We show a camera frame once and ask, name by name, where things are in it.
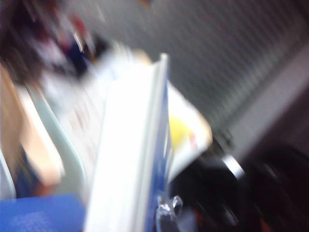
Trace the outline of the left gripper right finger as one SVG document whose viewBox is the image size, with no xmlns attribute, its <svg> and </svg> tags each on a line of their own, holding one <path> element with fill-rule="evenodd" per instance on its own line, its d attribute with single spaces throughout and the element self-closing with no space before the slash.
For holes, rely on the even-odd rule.
<svg viewBox="0 0 309 232">
<path fill-rule="evenodd" d="M 218 218 L 198 204 L 198 208 L 183 207 L 182 199 L 158 197 L 155 211 L 157 232 L 238 232 L 240 223 L 233 212 L 224 207 Z"/>
</svg>

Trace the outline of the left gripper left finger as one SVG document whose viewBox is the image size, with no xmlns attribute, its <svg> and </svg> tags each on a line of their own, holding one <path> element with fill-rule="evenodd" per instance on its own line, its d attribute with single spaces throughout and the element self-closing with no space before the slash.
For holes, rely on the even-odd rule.
<svg viewBox="0 0 309 232">
<path fill-rule="evenodd" d="M 2 232 L 81 232 L 85 208 L 73 194 L 1 200 Z"/>
</svg>

